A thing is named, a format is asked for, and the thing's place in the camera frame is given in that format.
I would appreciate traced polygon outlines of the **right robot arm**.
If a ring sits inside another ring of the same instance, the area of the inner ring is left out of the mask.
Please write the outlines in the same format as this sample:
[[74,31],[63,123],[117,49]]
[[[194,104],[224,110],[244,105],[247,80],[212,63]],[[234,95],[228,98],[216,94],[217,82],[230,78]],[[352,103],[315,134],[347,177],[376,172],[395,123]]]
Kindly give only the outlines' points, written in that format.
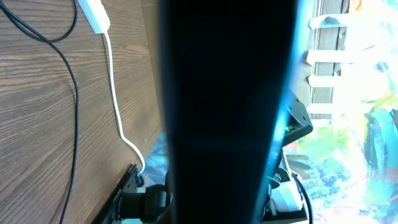
[[[297,96],[289,92],[292,101],[286,104],[290,113],[289,125],[285,129],[283,145],[288,145],[313,130],[305,105]],[[313,222],[312,205],[309,202],[298,174],[293,172],[293,165],[299,155],[288,155],[283,149],[273,156],[277,167],[266,192],[266,201],[262,207],[259,223],[297,223]],[[132,172],[128,183],[121,190],[121,197],[116,209],[115,223],[169,223],[166,209],[172,200],[169,189],[169,171],[167,167],[149,166],[149,186],[144,186],[141,174]]]

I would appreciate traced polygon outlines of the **Samsung Galaxy smartphone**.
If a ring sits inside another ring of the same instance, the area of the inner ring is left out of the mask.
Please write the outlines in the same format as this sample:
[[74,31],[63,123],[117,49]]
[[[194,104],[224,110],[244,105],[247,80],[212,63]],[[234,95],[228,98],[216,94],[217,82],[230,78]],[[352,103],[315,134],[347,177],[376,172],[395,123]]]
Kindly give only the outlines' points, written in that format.
[[288,122],[305,1],[160,1],[174,223],[257,223]]

